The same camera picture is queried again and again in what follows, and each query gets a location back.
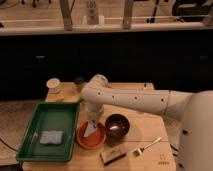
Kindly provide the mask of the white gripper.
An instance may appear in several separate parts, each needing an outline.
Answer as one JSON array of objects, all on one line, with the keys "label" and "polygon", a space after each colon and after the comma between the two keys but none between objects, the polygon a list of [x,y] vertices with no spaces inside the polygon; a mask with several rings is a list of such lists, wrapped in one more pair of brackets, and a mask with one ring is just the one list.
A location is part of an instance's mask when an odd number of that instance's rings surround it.
[{"label": "white gripper", "polygon": [[86,106],[86,113],[90,121],[98,122],[104,113],[104,107],[102,105],[89,104]]}]

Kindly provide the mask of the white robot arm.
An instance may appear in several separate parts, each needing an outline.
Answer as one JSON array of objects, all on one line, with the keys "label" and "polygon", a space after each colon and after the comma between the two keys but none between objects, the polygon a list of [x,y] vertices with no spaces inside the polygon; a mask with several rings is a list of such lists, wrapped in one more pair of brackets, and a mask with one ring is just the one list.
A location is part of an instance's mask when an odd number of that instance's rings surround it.
[{"label": "white robot arm", "polygon": [[213,171],[213,90],[114,89],[104,75],[97,74],[83,87],[81,97],[92,117],[101,115],[107,104],[179,120],[176,171]]}]

